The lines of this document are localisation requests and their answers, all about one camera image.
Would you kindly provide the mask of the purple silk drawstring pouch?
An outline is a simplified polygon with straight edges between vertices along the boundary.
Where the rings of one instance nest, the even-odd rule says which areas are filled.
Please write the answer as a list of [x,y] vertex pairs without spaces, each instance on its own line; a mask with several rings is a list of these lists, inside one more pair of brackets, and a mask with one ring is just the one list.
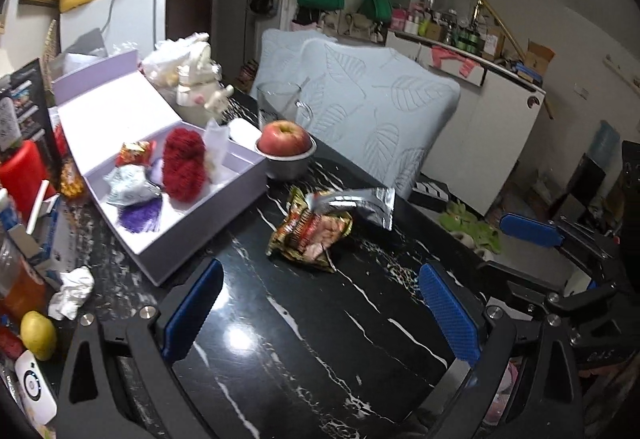
[[162,196],[142,204],[119,207],[118,222],[130,233],[153,232],[157,229],[162,208]]

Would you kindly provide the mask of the silver foil bag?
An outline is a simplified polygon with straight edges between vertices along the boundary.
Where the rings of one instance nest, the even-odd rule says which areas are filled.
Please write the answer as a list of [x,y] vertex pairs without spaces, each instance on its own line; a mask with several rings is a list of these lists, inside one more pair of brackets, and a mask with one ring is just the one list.
[[358,212],[367,221],[387,231],[393,229],[396,191],[393,188],[355,188],[305,195],[305,202],[315,214]]

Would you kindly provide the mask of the colourful snack wrapper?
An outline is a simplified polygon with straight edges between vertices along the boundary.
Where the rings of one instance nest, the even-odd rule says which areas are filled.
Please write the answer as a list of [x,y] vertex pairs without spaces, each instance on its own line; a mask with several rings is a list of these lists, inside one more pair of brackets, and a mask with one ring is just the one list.
[[329,248],[352,232],[352,215],[339,211],[313,212],[303,191],[290,188],[286,215],[271,233],[266,249],[268,257],[277,255],[296,265],[335,273]]

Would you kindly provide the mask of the red knitted yarn item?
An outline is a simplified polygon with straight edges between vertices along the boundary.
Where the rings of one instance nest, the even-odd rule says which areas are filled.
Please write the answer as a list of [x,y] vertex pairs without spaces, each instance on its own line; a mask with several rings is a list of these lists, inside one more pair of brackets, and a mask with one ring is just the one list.
[[191,203],[200,195],[207,180],[206,147],[200,134],[176,128],[168,134],[163,149],[163,185],[169,197]]

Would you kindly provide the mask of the clear zip bag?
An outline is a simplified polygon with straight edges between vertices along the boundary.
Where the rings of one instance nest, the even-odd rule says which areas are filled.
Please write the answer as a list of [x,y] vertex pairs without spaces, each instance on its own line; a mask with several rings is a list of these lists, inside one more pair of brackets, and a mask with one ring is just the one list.
[[221,126],[215,118],[210,118],[205,126],[202,139],[205,145],[204,166],[207,177],[210,183],[215,183],[228,152],[229,127]]

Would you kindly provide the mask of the white leaf print pouch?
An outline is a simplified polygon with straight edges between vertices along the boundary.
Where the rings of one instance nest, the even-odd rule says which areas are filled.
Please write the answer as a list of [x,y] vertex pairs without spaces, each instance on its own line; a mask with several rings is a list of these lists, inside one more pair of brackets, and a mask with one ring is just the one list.
[[159,186],[146,177],[142,165],[122,165],[107,173],[104,181],[110,187],[106,203],[116,207],[129,207],[162,196]]

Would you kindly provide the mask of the white counter cabinet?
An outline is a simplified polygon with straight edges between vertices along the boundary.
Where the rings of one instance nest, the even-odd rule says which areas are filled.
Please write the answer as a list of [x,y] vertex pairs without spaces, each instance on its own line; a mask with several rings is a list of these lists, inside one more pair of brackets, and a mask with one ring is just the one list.
[[491,61],[435,40],[391,30],[386,44],[457,81],[457,110],[422,171],[479,214],[487,214],[521,156],[546,92]]

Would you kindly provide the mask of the crumpled white tissue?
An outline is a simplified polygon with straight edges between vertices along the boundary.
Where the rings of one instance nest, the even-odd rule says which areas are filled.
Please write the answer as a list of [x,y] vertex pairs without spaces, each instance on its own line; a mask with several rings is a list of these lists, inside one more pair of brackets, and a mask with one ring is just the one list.
[[61,287],[50,299],[48,317],[55,321],[74,321],[93,291],[94,278],[90,269],[83,266],[61,272],[60,279]]

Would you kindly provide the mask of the yellow lemon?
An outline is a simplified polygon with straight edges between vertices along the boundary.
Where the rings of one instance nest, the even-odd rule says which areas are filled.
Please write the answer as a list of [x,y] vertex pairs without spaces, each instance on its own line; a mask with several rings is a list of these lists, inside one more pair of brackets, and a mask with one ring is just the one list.
[[52,322],[37,311],[29,311],[21,321],[21,340],[39,361],[48,361],[56,348],[56,330]]

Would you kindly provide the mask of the light blue leaf cushion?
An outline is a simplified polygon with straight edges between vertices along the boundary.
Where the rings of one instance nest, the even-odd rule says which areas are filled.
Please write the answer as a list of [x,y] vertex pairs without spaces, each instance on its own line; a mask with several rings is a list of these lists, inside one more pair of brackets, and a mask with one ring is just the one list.
[[460,100],[457,81],[395,49],[319,38],[304,43],[298,79],[306,129],[403,198]]

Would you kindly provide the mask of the red apple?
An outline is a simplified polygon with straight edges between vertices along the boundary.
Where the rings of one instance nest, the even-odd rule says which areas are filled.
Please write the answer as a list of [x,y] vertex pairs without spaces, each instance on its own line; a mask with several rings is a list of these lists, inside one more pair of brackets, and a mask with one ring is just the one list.
[[277,157],[291,157],[306,153],[311,148],[308,132],[289,120],[275,120],[262,128],[257,140],[262,153]]

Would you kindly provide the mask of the red canister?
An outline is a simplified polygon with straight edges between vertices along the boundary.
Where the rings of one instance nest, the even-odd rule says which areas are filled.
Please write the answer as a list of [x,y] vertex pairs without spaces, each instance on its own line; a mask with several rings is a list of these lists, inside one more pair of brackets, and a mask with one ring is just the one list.
[[23,219],[30,216],[41,182],[48,179],[38,147],[32,141],[25,141],[0,167],[1,185],[8,190]]

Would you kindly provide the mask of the lavender gift box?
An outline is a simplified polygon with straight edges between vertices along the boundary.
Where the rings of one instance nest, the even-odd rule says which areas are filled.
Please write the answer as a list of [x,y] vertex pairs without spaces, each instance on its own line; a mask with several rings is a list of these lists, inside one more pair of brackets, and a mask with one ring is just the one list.
[[[176,128],[204,130],[183,121],[139,72],[136,52],[121,53],[55,79],[58,118],[77,170],[122,247],[154,285],[164,283],[267,190],[266,161],[231,141],[215,183],[207,177],[191,203],[171,199],[163,185],[163,149]],[[106,203],[107,173],[142,165],[162,189],[157,229],[130,233],[118,208]]]

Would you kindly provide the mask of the plastic bag with food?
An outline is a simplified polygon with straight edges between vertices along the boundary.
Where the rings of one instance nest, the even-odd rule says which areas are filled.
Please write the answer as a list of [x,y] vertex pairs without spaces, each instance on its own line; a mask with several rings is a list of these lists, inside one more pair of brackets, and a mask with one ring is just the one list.
[[142,74],[154,87],[174,87],[178,84],[178,67],[190,60],[191,50],[199,42],[198,37],[158,42],[155,50],[140,62]]

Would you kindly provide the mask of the white mini fridge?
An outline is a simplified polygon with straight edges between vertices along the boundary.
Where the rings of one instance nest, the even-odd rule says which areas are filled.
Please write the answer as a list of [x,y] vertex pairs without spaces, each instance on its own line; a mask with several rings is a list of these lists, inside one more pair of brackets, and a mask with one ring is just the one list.
[[107,53],[136,49],[146,58],[166,39],[166,0],[93,0],[60,16],[61,49],[97,29]]

